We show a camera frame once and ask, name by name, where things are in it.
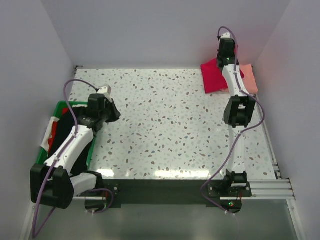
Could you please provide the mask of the crimson red t-shirt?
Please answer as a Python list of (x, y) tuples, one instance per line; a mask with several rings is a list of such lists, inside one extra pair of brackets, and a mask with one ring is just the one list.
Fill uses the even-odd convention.
[(202, 73), (204, 92), (206, 94), (229, 90), (221, 70), (217, 67), (216, 58), (202, 64), (200, 69)]

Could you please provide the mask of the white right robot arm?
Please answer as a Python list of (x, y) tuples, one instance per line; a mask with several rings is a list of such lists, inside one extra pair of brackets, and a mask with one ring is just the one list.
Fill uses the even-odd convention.
[(229, 101), (223, 113), (223, 121), (228, 125), (230, 153), (222, 183), (217, 187), (227, 196), (235, 196), (247, 186), (248, 177), (245, 167), (245, 133), (252, 120), (256, 101), (242, 81), (239, 61), (236, 57), (236, 43), (231, 37), (218, 38), (217, 67), (227, 83)]

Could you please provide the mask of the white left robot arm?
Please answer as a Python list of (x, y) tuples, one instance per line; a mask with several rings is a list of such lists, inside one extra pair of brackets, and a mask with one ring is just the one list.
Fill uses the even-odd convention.
[(42, 164), (30, 170), (30, 195), (35, 204), (66, 209), (75, 196), (85, 192), (99, 196), (104, 190), (102, 175), (82, 169), (72, 169), (83, 151), (93, 142), (105, 123), (120, 118), (114, 100), (108, 93), (94, 93), (79, 115), (69, 109), (73, 126), (58, 149)]

